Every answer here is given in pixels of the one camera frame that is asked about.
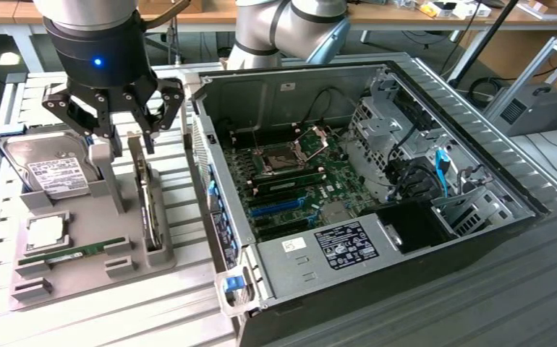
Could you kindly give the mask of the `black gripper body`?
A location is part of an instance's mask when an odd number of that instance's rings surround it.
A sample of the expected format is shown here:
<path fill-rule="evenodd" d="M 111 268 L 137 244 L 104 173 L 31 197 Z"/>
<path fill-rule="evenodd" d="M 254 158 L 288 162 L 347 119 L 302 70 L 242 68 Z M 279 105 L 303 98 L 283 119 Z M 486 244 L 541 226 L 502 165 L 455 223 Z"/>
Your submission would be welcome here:
<path fill-rule="evenodd" d="M 132 13 L 104 30 L 73 30 L 48 18 L 44 26 L 68 75 L 69 93 L 109 112 L 132 110 L 125 92 L 144 105 L 157 89 L 157 77 L 148 63 L 140 14 Z"/>

